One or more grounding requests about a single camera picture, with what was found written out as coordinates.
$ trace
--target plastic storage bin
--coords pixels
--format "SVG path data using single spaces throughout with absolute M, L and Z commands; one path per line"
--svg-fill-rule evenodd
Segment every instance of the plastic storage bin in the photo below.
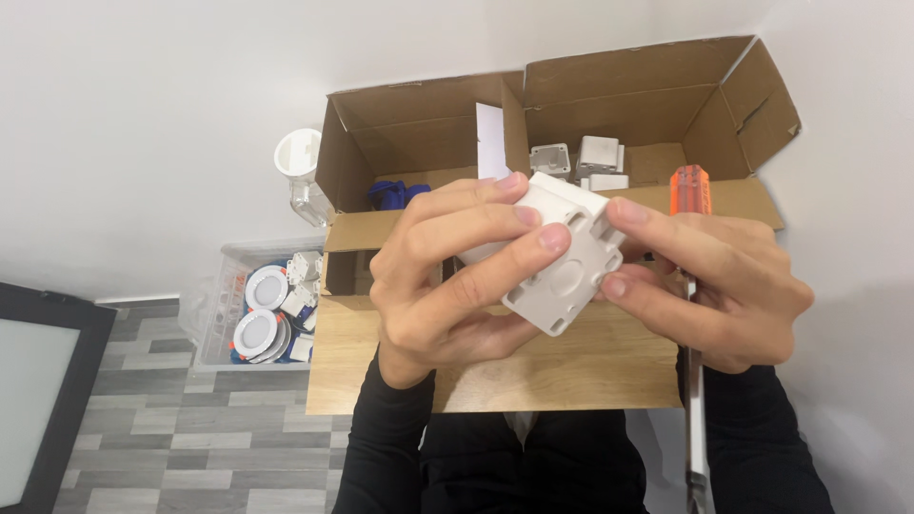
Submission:
M 280 369 L 310 369 L 307 362 L 289 364 L 232 364 L 229 342 L 235 326 L 244 317 L 245 280 L 250 272 L 279 259 L 291 259 L 296 252 L 324 250 L 324 236 L 293 240 L 231 243 L 222 247 L 222 267 L 213 284 L 213 302 L 209 309 L 207 332 L 194 362 L 197 371 L 275 371 Z

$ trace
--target fingernail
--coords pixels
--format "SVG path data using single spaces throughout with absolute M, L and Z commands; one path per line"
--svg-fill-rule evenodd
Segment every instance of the fingernail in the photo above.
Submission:
M 512 173 L 511 175 L 509 175 L 505 178 L 502 178 L 498 182 L 495 182 L 495 185 L 499 189 L 510 189 L 511 187 L 514 187 L 517 184 L 520 184 L 520 174 L 517 173 L 516 171 L 514 173 Z
M 601 290 L 611 300 L 622 298 L 625 294 L 625 281 L 618 276 L 607 275 Z
M 521 223 L 535 227 L 539 225 L 539 211 L 532 207 L 515 207 L 515 214 Z
M 553 253 L 564 252 L 568 248 L 569 239 L 571 234 L 561 223 L 548 225 L 539 234 L 539 244 Z
M 647 210 L 641 205 L 622 197 L 612 199 L 616 206 L 616 214 L 629 223 L 644 223 L 647 221 Z

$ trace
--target cardboard box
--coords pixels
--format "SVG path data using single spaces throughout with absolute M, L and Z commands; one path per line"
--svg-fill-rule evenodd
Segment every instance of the cardboard box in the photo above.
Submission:
M 370 279 L 356 285 L 354 252 L 380 248 L 400 214 L 371 211 L 371 184 L 434 189 L 476 177 L 477 102 L 503 109 L 512 170 L 529 173 L 531 146 L 565 143 L 576 163 L 584 135 L 615 137 L 625 145 L 631 188 L 599 194 L 668 212 L 669 177 L 699 164 L 712 180 L 715 214 L 783 228 L 752 174 L 801 125 L 768 50 L 752 40 L 681 41 L 331 94 L 316 180 L 341 214 L 324 247 L 322 295 L 370 308 Z

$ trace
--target wooden table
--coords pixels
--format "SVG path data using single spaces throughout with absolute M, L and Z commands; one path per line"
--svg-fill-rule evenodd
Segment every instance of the wooden table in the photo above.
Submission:
M 308 414 L 349 414 L 377 347 L 378 314 L 320 300 Z M 506 313 L 504 307 L 493 312 Z M 612 304 L 590 304 L 560 337 L 508 359 L 439 369 L 435 412 L 681 407 L 676 346 Z

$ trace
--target black door frame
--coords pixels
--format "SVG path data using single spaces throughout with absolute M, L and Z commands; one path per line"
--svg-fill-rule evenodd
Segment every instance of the black door frame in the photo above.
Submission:
M 22 501 L 0 508 L 0 514 L 50 514 L 54 509 L 116 314 L 72 296 L 0 283 L 0 318 L 80 331 Z

